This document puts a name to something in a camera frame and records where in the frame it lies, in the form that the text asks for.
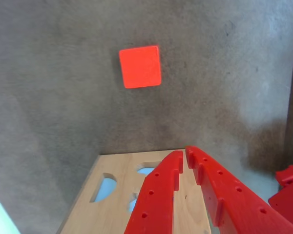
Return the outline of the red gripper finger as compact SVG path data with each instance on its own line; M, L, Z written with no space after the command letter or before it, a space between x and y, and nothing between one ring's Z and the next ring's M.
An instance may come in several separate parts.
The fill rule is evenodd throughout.
M183 173L183 152L168 154L144 179L127 223L126 234L171 234L174 192Z
M188 167L222 234L293 234L293 224L201 149L186 148Z

